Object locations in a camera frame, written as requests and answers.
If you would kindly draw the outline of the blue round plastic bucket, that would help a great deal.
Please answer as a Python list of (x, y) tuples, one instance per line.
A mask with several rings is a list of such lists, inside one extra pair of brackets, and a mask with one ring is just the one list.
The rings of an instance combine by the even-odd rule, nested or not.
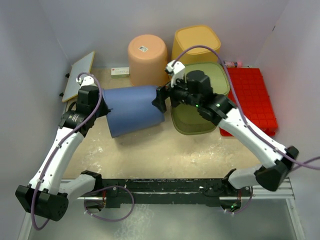
[(164, 114), (152, 105), (156, 89), (154, 85), (145, 85), (103, 90), (104, 102), (110, 110), (106, 119), (112, 138), (165, 121)]

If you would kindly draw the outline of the orange round plastic bucket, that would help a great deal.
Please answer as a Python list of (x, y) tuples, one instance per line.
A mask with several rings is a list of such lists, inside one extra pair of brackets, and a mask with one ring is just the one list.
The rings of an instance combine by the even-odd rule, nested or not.
[(168, 82), (165, 73), (168, 50), (158, 36), (143, 34), (131, 40), (127, 48), (130, 82), (133, 86), (162, 86)]

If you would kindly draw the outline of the yellow mesh plastic basket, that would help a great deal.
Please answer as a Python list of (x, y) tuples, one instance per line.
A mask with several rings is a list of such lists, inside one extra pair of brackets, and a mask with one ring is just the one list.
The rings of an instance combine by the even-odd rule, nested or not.
[[(178, 29), (174, 34), (171, 59), (175, 60), (183, 51), (192, 46), (207, 46), (220, 52), (221, 41), (217, 34), (207, 25), (193, 25)], [(180, 59), (184, 65), (218, 61), (217, 56), (206, 48), (193, 48)]]

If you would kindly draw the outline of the red plastic tray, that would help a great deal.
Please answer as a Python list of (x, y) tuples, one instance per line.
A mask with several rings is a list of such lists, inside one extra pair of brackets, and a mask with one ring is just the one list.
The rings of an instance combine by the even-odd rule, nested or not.
[(229, 68), (244, 115), (266, 135), (273, 137), (278, 130), (277, 119), (259, 68)]

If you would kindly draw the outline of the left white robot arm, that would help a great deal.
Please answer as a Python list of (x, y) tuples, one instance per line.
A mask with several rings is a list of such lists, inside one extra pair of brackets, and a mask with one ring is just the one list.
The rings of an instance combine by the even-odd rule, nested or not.
[(79, 89), (76, 108), (62, 115), (53, 145), (40, 169), (26, 186), (17, 187), (15, 196), (27, 213), (57, 222), (71, 202), (86, 193), (98, 196), (103, 191), (101, 174), (89, 170), (81, 172), (66, 187), (61, 186), (67, 166), (89, 129), (97, 118), (109, 113), (102, 93), (94, 84)]

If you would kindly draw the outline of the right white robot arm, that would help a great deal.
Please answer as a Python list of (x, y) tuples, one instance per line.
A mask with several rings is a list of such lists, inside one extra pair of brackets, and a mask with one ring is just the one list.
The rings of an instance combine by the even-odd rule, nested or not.
[(182, 71), (175, 73), (170, 70), (167, 73), (171, 79), (157, 88), (152, 101), (155, 107), (164, 113), (167, 110), (167, 98), (173, 107), (180, 104), (195, 107), (203, 119), (232, 134), (260, 162), (255, 167), (231, 170), (224, 177), (223, 192), (233, 196), (244, 187), (258, 185), (275, 192), (292, 170), (290, 159), (297, 158), (298, 149), (276, 142), (245, 116), (241, 116), (240, 108), (232, 100), (213, 92), (210, 78), (203, 71), (183, 74)]

